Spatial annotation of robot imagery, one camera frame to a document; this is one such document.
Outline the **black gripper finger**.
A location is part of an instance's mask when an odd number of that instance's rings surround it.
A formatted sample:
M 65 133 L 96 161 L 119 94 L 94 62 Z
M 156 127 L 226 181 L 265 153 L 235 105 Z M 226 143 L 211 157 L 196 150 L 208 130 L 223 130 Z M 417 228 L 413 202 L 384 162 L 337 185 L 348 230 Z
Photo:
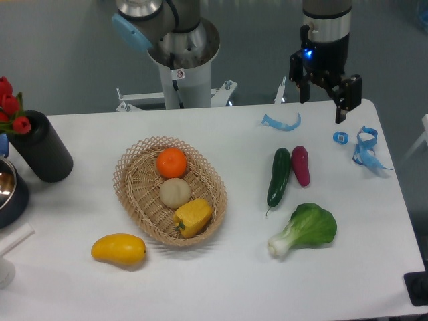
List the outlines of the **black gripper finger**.
M 301 104 L 310 99 L 310 85 L 308 77 L 304 75 L 302 51 L 299 50 L 290 56 L 289 79 L 299 89 L 299 101 Z
M 335 90 L 335 123 L 346 120 L 346 115 L 361 104 L 362 77 L 359 74 L 344 78 Z

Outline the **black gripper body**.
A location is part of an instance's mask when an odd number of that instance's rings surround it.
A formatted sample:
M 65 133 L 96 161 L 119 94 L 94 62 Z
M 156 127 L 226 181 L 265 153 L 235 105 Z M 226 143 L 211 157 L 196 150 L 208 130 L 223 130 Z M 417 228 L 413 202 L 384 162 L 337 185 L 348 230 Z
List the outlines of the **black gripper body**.
M 348 58 L 349 35 L 328 42 L 312 41 L 310 26 L 300 28 L 302 69 L 307 74 L 299 81 L 300 100 L 310 97 L 309 83 L 324 88 L 334 101 L 344 100 L 344 66 Z

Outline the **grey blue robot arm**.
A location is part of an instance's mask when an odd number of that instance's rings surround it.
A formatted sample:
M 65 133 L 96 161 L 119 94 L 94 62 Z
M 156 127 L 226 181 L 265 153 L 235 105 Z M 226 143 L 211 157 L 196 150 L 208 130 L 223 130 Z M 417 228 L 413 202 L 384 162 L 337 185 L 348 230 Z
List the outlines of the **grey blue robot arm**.
M 117 34 L 157 64 L 168 109 L 225 106 L 236 88 L 226 81 L 211 87 L 211 63 L 220 39 L 201 17 L 198 1 L 118 1 L 112 16 Z M 288 80 L 307 102 L 310 86 L 323 88 L 336 106 L 336 123 L 362 101 L 362 79 L 347 76 L 352 2 L 304 1 L 301 45 L 290 57 Z

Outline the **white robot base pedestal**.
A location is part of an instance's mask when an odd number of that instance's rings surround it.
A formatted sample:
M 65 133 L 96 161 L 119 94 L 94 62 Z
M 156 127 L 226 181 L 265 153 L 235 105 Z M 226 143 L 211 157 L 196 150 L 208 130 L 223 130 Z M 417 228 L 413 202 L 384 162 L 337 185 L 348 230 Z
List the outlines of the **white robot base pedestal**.
M 219 48 L 219 32 L 202 18 L 194 30 L 170 32 L 149 49 L 158 66 L 167 110 L 210 107 L 211 63 Z

